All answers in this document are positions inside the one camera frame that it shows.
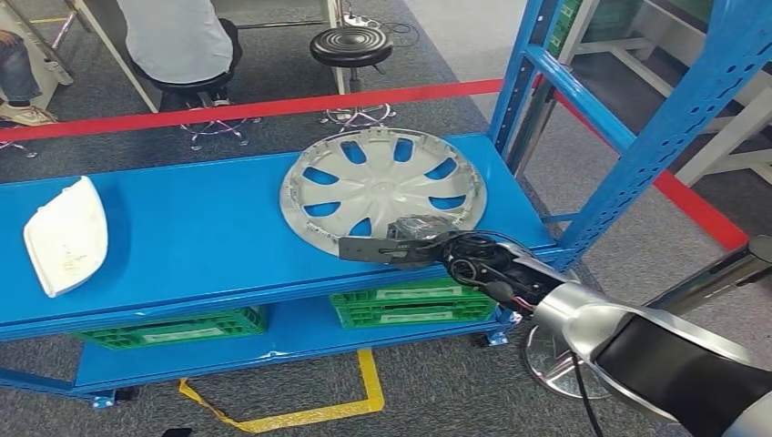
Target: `power strip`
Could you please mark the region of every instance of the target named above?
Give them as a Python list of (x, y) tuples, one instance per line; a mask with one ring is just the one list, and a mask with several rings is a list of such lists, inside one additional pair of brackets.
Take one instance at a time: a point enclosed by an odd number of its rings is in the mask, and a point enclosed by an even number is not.
[(380, 21), (375, 21), (367, 16), (355, 15), (352, 13), (352, 11), (343, 13), (343, 24), (354, 25), (357, 27), (372, 27), (373, 29), (378, 29), (381, 27)]

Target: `red barrier tape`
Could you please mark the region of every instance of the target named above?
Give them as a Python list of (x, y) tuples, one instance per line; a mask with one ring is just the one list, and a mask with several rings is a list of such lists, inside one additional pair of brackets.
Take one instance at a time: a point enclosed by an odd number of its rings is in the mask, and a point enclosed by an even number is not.
[(339, 107), (367, 107), (379, 105), (383, 102), (393, 104), (414, 102), (418, 100), (497, 93), (501, 87), (501, 79), (487, 79), (457, 84), (365, 91), (347, 95), (292, 98), (246, 105), (233, 105), (230, 107), (212, 107), (195, 111), (174, 111), (136, 116), (89, 118), (87, 120), (67, 121), (54, 125), (0, 130), (0, 140), (22, 141), (26, 139), (71, 137), (76, 135), (124, 132), (152, 127), (205, 123), (210, 120), (285, 116), (288, 114), (317, 112)]
[[(574, 117), (581, 121), (583, 125), (608, 144), (608, 141), (601, 136), (600, 132), (595, 130), (595, 128), (587, 122), (584, 116), (576, 110), (564, 96), (560, 93), (555, 93), (555, 100), (560, 102)], [(673, 173), (665, 170), (657, 179), (655, 179), (654, 185), (666, 198), (684, 211), (697, 226), (702, 228), (702, 230), (710, 235), (710, 237), (718, 242), (724, 249), (737, 249), (747, 242), (748, 236), (742, 229), (732, 223), (732, 221), (729, 218), (726, 218), (724, 214), (721, 214), (721, 212), (714, 208), (713, 205), (707, 203), (707, 201), (695, 193), (693, 189), (676, 179), (676, 177), (673, 176)]]

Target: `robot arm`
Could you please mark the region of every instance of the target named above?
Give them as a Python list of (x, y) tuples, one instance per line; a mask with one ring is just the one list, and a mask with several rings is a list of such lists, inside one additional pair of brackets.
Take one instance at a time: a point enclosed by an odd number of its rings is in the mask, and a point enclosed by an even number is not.
[(772, 372), (750, 367), (741, 346), (663, 311), (592, 290), (485, 231), (432, 240), (340, 239), (342, 259), (449, 275), (532, 317), (573, 350), (606, 388), (645, 412), (681, 422), (695, 437), (772, 436)]

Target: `sneaker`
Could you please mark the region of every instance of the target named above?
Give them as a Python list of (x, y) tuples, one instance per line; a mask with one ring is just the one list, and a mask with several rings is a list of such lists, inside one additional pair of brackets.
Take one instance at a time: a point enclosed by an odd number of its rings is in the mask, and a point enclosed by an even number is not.
[(50, 112), (30, 105), (29, 107), (12, 107), (7, 103), (0, 105), (0, 118), (17, 125), (40, 126), (56, 123), (56, 117)]
[(214, 107), (226, 107), (227, 105), (230, 105), (230, 99), (225, 98), (219, 98), (217, 100), (212, 100), (212, 105)]

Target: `white shirt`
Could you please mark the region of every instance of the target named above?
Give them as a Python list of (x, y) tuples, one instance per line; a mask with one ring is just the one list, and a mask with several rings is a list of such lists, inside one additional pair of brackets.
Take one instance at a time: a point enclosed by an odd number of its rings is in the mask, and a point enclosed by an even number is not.
[(148, 76), (190, 84), (228, 71), (233, 45), (209, 0), (117, 0), (128, 53)]

